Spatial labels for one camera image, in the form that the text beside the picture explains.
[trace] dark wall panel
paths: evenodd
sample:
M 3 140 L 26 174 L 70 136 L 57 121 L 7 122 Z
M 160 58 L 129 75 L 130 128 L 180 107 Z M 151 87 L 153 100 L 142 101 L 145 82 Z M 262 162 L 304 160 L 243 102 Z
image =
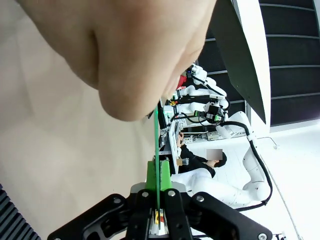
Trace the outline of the dark wall panel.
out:
M 245 103 L 239 102 L 239 103 L 231 103 L 230 109 L 228 111 L 228 116 L 231 117 L 236 112 L 242 111 L 245 113 Z
M 226 92 L 230 101 L 243 100 L 243 97 L 232 86 L 227 73 L 208 75 L 208 77 L 216 81 L 216 85 Z
M 320 65 L 319 39 L 268 37 L 270 66 Z
M 207 72 L 226 70 L 216 41 L 208 41 L 205 43 L 198 61 L 199 65 Z
M 270 69 L 270 79 L 271 97 L 320 93 L 320 67 Z
M 313 0 L 259 0 L 261 4 L 279 4 L 279 5 L 288 5 L 295 6 L 307 9 L 313 9 L 314 3 Z
M 287 7 L 261 6 L 265 34 L 286 34 L 318 37 L 314 11 Z
M 320 117 L 320 95 L 271 100 L 271 125 L 307 121 Z

